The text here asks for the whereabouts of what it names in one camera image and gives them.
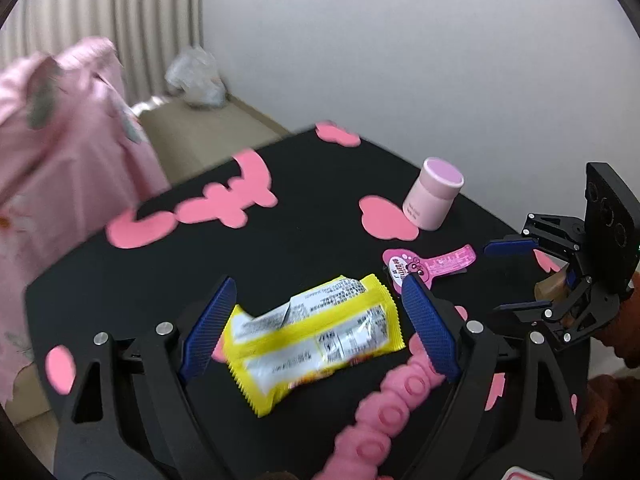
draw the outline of yellow snack package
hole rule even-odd
[[[236,306],[224,340],[231,373],[258,416],[299,384],[404,348],[396,304],[373,274],[340,276],[256,318]]]

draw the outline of white label on package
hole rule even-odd
[[[245,361],[263,394],[282,382],[295,383],[312,372],[373,352],[388,341],[387,320],[381,306],[351,317],[309,339]]]
[[[331,283],[316,286],[298,294],[278,308],[258,317],[239,314],[231,320],[231,330],[235,343],[246,343],[283,326],[302,321],[313,314],[355,298],[367,289],[351,278],[339,278]]]

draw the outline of pink jar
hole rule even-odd
[[[465,178],[453,164],[430,156],[402,204],[405,216],[420,229],[435,231],[444,222]]]

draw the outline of silver bolt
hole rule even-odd
[[[109,334],[106,332],[98,332],[94,335],[94,344],[95,345],[104,345],[109,340]]]
[[[471,332],[472,334],[479,334],[482,332],[482,330],[484,330],[484,326],[479,321],[472,319],[471,321],[467,322],[466,329],[469,330],[469,332]]]
[[[536,345],[542,345],[545,342],[545,337],[540,332],[531,332],[529,334],[529,339],[531,339]]]
[[[168,321],[163,321],[158,326],[156,326],[156,333],[158,335],[167,335],[170,334],[174,329],[174,326]]]

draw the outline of black table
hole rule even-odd
[[[532,254],[484,257],[482,247],[488,240],[513,231],[462,195],[436,232],[420,232],[412,242],[369,235],[360,222],[358,201],[374,194],[401,205],[418,175],[418,168],[375,144],[363,141],[357,148],[345,148],[320,140],[310,130],[258,152],[271,172],[278,204],[249,208],[245,227],[235,230],[219,221],[180,224],[166,238],[133,250],[113,247],[100,232],[30,285],[26,311],[41,378],[46,376],[44,358],[54,346],[63,344],[77,356],[101,331],[116,339],[133,338],[175,319],[186,304],[202,299],[221,274],[236,279],[239,303],[256,316],[340,274],[360,279],[374,272],[386,283],[382,253],[388,248],[430,257],[469,243],[477,261],[465,274],[436,278],[433,291],[463,305],[476,319],[498,304],[533,300],[533,285],[545,277]],[[238,174],[238,165],[229,161],[149,200],[138,218],[171,211],[181,201],[200,196],[205,184],[226,183]],[[523,221],[528,212],[522,212]],[[398,307],[408,341],[414,330],[399,300]],[[254,415],[222,364],[212,362],[203,377],[189,384],[188,395],[212,444],[238,479],[288,470],[308,480],[322,469],[335,435],[351,423],[358,402],[408,357],[408,350],[396,352],[299,387],[265,418]],[[588,359],[587,343],[559,358],[570,393],[580,399]],[[60,416],[65,398],[43,382]],[[441,412],[449,388],[435,390],[412,414],[380,474],[401,478]],[[154,452],[170,462],[153,435],[157,423],[148,413],[144,381],[136,382],[136,390]],[[490,435],[499,433],[494,425],[501,406],[498,399],[485,414],[468,463],[494,444]]]

